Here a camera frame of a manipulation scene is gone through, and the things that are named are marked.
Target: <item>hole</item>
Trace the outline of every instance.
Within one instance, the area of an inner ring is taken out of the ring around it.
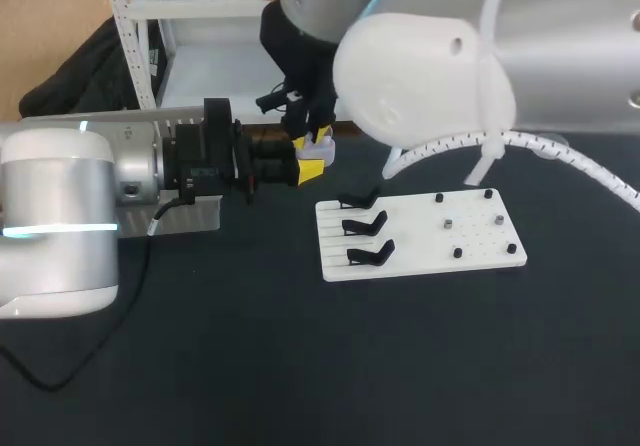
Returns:
[[[451,41],[451,54],[457,56],[462,52],[462,39],[456,38]]]
[[[636,109],[640,109],[640,91],[635,91],[629,98],[629,104]]]
[[[140,189],[133,184],[127,184],[122,191],[128,198],[135,198],[140,192]]]

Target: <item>black cable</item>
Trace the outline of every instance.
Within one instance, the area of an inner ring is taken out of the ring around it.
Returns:
[[[160,220],[160,218],[171,208],[175,208],[177,206],[182,206],[188,204],[187,201],[176,198],[172,199],[168,203],[163,204],[156,214],[154,214],[153,219]],[[84,367],[89,364],[89,362],[100,352],[102,348],[109,342],[111,336],[116,333],[120,327],[124,324],[125,320],[129,317],[129,313],[133,310],[138,299],[142,295],[142,290],[144,289],[145,279],[147,277],[147,270],[149,269],[149,262],[151,259],[151,236],[147,236],[144,244],[144,252],[142,256],[142,267],[140,269],[140,276],[138,277],[138,283],[136,285],[135,292],[133,293],[133,297],[129,302],[129,305],[126,307],[124,312],[120,315],[120,317],[116,320],[113,326],[109,329],[107,334],[93,347],[93,349],[80,361],[80,363],[71,370],[71,373],[67,375],[62,381],[58,381],[56,383],[47,383],[42,381],[38,377],[36,377],[29,369],[6,347],[0,345],[0,357],[3,357],[7,360],[9,365],[15,369],[22,378],[31,384],[34,388],[39,389],[40,391],[45,391],[47,393],[56,393],[67,386],[71,381],[73,381],[76,376],[84,369]]]
[[[271,93],[275,93],[276,89],[278,89],[279,87],[284,87],[284,81],[282,81],[281,83],[276,84],[273,89],[271,90]],[[286,113],[287,110],[286,109],[280,109],[280,108],[276,108],[276,111],[278,111],[279,113]]]

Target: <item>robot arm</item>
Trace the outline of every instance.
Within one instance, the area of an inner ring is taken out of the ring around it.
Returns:
[[[227,100],[206,100],[202,124],[174,131],[160,138],[151,123],[87,121],[2,128],[0,319],[108,306],[118,290],[116,205],[157,205],[161,190],[193,204],[232,188],[250,202],[260,182],[297,186],[309,174],[289,141],[244,135]]]
[[[305,43],[333,45],[336,96],[361,129],[391,146],[409,148],[443,132],[484,129],[479,96],[492,88],[478,87],[482,63],[493,71],[494,100],[506,105],[496,108],[503,129],[637,129],[637,0],[497,0],[493,9],[488,4],[280,0],[265,11],[262,38],[292,78],[292,89],[305,98],[317,91],[298,85],[326,71],[298,67],[296,57],[279,55],[286,40],[269,41],[278,28],[268,13],[277,13],[279,28],[286,25],[288,37],[298,38],[295,47],[310,57]],[[483,18],[494,22],[491,38],[482,31]],[[465,41],[458,36],[463,34]],[[483,43],[488,47],[481,55]]]

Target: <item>cable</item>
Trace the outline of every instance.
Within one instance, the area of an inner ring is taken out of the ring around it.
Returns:
[[[391,179],[412,164],[423,159],[440,153],[446,153],[447,151],[452,151],[454,149],[480,146],[486,139],[486,133],[475,132],[463,133],[430,141],[423,146],[419,146],[408,151],[399,159],[388,163],[382,171],[382,176],[385,179]],[[640,193],[638,191],[629,186],[604,166],[599,165],[575,149],[569,148],[564,144],[556,143],[551,139],[515,131],[502,133],[502,139],[505,141],[507,146],[525,148],[531,151],[544,151],[545,154],[555,157],[559,161],[582,171],[590,178],[595,179],[609,191],[619,196],[635,210],[640,212]]]
[[[152,224],[155,221],[156,224],[160,220],[160,218],[171,208],[175,208],[177,206],[182,206],[185,204],[190,204],[188,201],[180,198],[172,199],[171,201],[163,204],[156,214],[153,216]],[[138,277],[138,282],[136,284],[136,289],[133,293],[133,297],[131,301],[127,305],[126,309],[120,315],[120,317],[116,320],[116,322],[111,326],[107,334],[100,340],[98,343],[91,349],[91,351],[78,363],[78,365],[71,370],[71,372],[61,381],[56,383],[47,383],[39,379],[35,374],[33,374],[25,365],[20,361],[15,354],[13,354],[9,349],[0,345],[0,357],[3,357],[7,360],[9,365],[15,369],[22,378],[31,384],[34,388],[39,389],[40,391],[44,391],[47,393],[56,393],[67,386],[71,381],[73,381],[78,374],[84,369],[84,367],[91,362],[91,360],[100,352],[102,348],[106,346],[109,342],[109,339],[116,333],[120,327],[124,324],[125,320],[129,317],[129,313],[133,310],[136,303],[140,299],[142,295],[142,290],[144,289],[145,279],[147,277],[147,270],[149,269],[149,262],[151,259],[151,236],[155,232],[155,227],[151,234],[147,232],[147,237],[145,238],[144,244],[144,252],[142,256],[142,266],[140,268],[140,275]]]
[[[276,84],[273,89],[271,90],[271,93],[275,93],[276,89],[278,89],[280,86],[284,87],[284,81],[282,81],[281,83]],[[276,111],[278,111],[279,113],[286,113],[287,110],[286,109],[280,109],[280,108],[276,108]]]

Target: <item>white cable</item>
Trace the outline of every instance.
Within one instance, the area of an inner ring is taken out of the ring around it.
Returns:
[[[384,167],[386,168],[387,165],[396,161],[398,158],[400,158],[400,156],[402,156],[402,148],[391,148],[391,151],[389,151],[389,157],[387,158],[387,162],[385,163]]]
[[[592,159],[579,153],[564,144],[556,143],[551,139],[541,138],[533,134],[518,133],[509,131],[502,133],[502,139],[508,146],[525,148],[531,151],[544,151],[545,154],[555,156],[558,161],[562,161],[576,169],[579,169],[587,176],[598,181],[609,191],[619,196],[623,201],[631,205],[640,212],[640,193],[622,181],[618,176],[599,165]],[[454,149],[481,146],[487,140],[487,134],[468,133],[456,136],[448,136],[439,140],[431,141],[424,146],[419,146],[403,154],[396,161],[387,164],[382,171],[384,179],[391,179],[412,164],[423,159],[446,153]]]
[[[494,90],[493,69],[491,68],[501,2],[502,0],[484,0],[480,13],[479,44],[476,58],[476,95],[478,124],[483,131],[486,131],[488,139],[482,145],[480,161],[465,180],[465,184],[469,186],[478,186],[491,169],[494,161],[504,156],[504,141],[502,141],[500,132],[507,128],[502,128],[493,114],[498,110],[495,107],[496,102],[504,101],[504,98],[499,97]]]

